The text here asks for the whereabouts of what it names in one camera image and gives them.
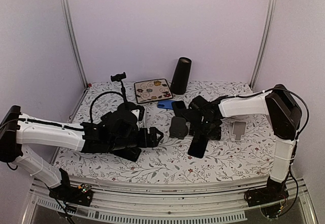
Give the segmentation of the dark grey folding phone stand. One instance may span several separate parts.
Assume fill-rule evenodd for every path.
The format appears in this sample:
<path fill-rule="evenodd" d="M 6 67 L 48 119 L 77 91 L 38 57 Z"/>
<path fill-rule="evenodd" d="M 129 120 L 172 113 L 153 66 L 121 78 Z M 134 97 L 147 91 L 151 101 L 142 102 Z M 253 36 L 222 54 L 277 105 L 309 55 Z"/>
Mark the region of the dark grey folding phone stand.
<path fill-rule="evenodd" d="M 188 135 L 189 129 L 186 125 L 186 119 L 174 116 L 169 128 L 169 137 L 183 140 Z"/>

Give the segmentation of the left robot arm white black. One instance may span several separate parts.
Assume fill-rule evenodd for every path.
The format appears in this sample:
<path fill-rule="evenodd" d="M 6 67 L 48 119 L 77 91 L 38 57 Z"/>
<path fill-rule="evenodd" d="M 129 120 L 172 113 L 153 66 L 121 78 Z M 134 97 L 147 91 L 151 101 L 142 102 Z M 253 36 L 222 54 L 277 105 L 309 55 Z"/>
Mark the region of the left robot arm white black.
<path fill-rule="evenodd" d="M 155 127 L 141 128 L 144 108 L 117 110 L 99 123 L 60 123 L 23 114 L 12 106 L 1 122 L 1 162 L 14 163 L 43 181 L 65 201 L 76 193 L 67 172 L 51 166 L 29 148 L 30 144 L 55 146 L 91 154 L 113 154 L 136 162 L 143 148 L 154 148 L 163 139 Z"/>

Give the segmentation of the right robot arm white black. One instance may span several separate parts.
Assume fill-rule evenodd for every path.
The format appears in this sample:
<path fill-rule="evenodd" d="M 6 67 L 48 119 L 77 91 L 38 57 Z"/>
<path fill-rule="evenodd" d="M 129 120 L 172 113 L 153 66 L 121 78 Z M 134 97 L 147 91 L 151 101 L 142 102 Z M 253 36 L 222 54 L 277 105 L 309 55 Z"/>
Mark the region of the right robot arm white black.
<path fill-rule="evenodd" d="M 299 135 L 302 110 L 296 102 L 299 96 L 282 84 L 250 95 L 224 95 L 213 101 L 195 97 L 182 113 L 190 122 L 193 139 L 188 154 L 203 158 L 210 139 L 220 138 L 224 118 L 262 114 L 268 116 L 276 139 L 273 167 L 269 176 L 272 182 L 263 189 L 263 198 L 272 202 L 282 194 L 283 183 L 294 161 Z"/>

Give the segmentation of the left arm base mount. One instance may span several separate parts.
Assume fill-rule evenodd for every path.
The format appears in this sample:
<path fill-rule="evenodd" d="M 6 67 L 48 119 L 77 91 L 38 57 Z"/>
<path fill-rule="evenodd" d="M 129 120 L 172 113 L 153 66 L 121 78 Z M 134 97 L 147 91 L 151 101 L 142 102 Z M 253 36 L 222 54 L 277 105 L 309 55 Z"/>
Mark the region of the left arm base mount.
<path fill-rule="evenodd" d="M 49 197 L 65 203 L 68 202 L 89 207 L 94 194 L 92 186 L 84 183 L 79 186 L 71 186 L 68 173 L 61 168 L 59 172 L 61 173 L 60 185 L 50 188 Z"/>

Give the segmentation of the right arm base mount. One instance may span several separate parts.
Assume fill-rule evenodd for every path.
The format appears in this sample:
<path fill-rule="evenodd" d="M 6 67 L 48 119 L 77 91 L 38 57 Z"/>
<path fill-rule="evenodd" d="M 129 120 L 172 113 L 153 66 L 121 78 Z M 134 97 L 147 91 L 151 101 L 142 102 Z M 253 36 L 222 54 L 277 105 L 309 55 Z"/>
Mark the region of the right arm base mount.
<path fill-rule="evenodd" d="M 286 189 L 285 181 L 281 183 L 276 182 L 270 177 L 265 187 L 250 188 L 244 193 L 244 200 L 249 207 L 285 200 L 288 197 L 289 194 Z"/>

